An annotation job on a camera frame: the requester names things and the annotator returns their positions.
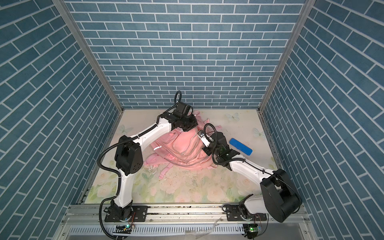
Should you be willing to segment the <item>blue pencil case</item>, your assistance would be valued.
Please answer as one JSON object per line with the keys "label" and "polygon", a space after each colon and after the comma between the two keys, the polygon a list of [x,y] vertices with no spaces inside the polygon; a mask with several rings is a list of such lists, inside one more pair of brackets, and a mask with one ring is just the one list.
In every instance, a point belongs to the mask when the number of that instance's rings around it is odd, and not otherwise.
{"label": "blue pencil case", "polygon": [[253,150],[251,148],[247,147],[246,145],[234,138],[230,139],[229,143],[247,156],[250,156],[253,153]]}

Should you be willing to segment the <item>pink student backpack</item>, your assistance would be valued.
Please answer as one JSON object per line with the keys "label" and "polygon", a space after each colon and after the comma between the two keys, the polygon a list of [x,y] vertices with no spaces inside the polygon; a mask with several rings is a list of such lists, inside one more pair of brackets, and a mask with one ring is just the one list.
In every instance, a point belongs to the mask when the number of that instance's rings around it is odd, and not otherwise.
{"label": "pink student backpack", "polygon": [[162,135],[151,143],[154,154],[150,155],[145,161],[145,167],[157,167],[161,164],[167,164],[162,170],[159,178],[164,178],[167,171],[172,167],[179,167],[190,171],[200,171],[203,169],[214,169],[212,157],[208,156],[203,148],[205,145],[198,136],[204,125],[210,120],[202,119],[199,111],[193,112],[197,119],[198,126],[188,132],[177,128],[171,132]]}

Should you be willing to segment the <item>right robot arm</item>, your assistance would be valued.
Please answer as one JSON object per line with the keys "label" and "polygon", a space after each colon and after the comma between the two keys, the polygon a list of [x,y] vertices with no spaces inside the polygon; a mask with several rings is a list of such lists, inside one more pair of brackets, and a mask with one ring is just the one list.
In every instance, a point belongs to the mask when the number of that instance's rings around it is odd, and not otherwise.
{"label": "right robot arm", "polygon": [[218,132],[213,124],[205,124],[198,136],[204,144],[203,150],[212,157],[215,165],[238,173],[260,186],[261,196],[250,194],[240,201],[239,212],[243,218],[268,214],[282,223],[300,210],[303,200],[287,172],[266,169],[249,161],[230,148],[224,134]]}

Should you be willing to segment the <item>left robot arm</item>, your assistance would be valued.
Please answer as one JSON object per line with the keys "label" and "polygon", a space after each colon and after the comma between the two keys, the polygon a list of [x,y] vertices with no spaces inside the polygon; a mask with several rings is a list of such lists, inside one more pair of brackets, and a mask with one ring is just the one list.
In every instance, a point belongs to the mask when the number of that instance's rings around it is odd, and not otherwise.
{"label": "left robot arm", "polygon": [[[174,105],[157,116],[156,122],[131,137],[123,136],[118,143],[105,149],[97,159],[100,169],[114,173],[118,176],[117,192],[113,197],[102,200],[99,207],[99,215],[102,215],[103,205],[109,201],[112,212],[116,213],[121,221],[128,218],[132,211],[132,188],[135,174],[144,164],[143,151],[161,136],[175,130],[182,129],[188,132],[198,125],[193,114],[193,107],[182,102],[182,92],[177,91],[174,97]],[[102,164],[104,156],[116,149],[116,169]]]}

